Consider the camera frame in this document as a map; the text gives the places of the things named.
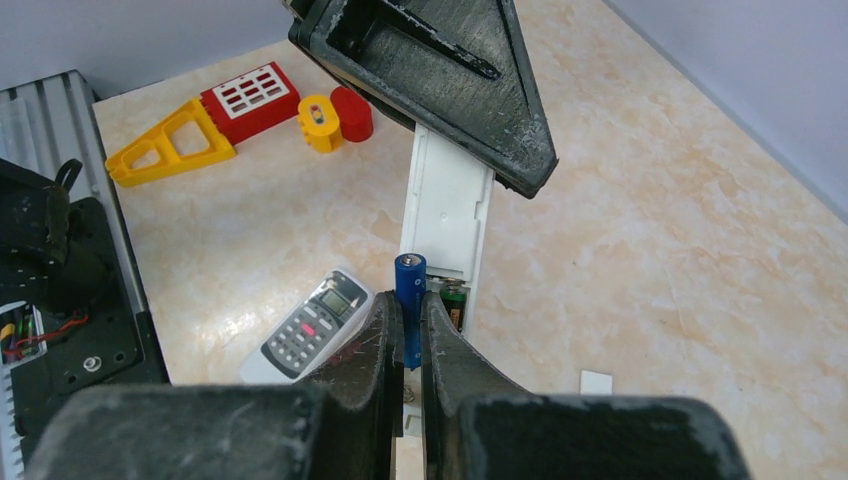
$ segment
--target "blue battery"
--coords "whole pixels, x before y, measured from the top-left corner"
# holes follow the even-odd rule
[[[421,304],[427,291],[427,260],[417,253],[395,258],[395,295],[403,311],[403,364],[421,366]]]

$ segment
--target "calculator display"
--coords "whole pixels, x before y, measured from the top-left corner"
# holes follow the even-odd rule
[[[331,312],[336,314],[336,316],[341,317],[342,314],[350,307],[350,303],[345,300],[341,295],[336,293],[335,290],[327,290],[324,293],[324,296],[321,297],[321,301],[324,305],[330,309]]]

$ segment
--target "yellow triangular toy piece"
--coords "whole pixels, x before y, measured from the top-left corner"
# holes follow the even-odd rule
[[[190,155],[180,155],[170,136],[183,125],[194,122],[209,142],[209,147]],[[132,168],[133,163],[147,152],[153,151],[159,155],[159,160],[153,165]],[[133,187],[142,183],[152,182],[160,178],[205,167],[213,163],[233,158],[235,148],[227,137],[215,128],[215,123],[206,113],[200,99],[193,98],[188,103],[168,115],[156,126],[138,137],[123,150],[106,160],[106,170],[118,185]]]

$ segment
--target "white remote control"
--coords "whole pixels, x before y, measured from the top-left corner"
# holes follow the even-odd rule
[[[368,317],[374,294],[334,269],[241,366],[246,383],[294,383],[344,345]]]

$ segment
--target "toy building block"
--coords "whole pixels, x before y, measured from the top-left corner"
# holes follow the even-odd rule
[[[297,107],[297,123],[306,143],[321,153],[330,153],[344,143],[341,123],[330,99],[324,95],[310,95]]]
[[[189,122],[197,124],[209,146],[197,153],[180,155],[171,141],[171,135]],[[150,151],[155,152],[159,160],[153,165],[133,168],[133,164]],[[227,137],[215,128],[200,100],[193,98],[123,150],[109,157],[106,170],[118,185],[132,187],[222,162],[233,158],[235,154],[236,150]]]
[[[200,94],[218,130],[236,145],[297,115],[300,95],[271,62]]]
[[[364,142],[374,133],[371,105],[353,90],[338,87],[330,94],[330,101],[339,115],[342,136],[349,142]]]

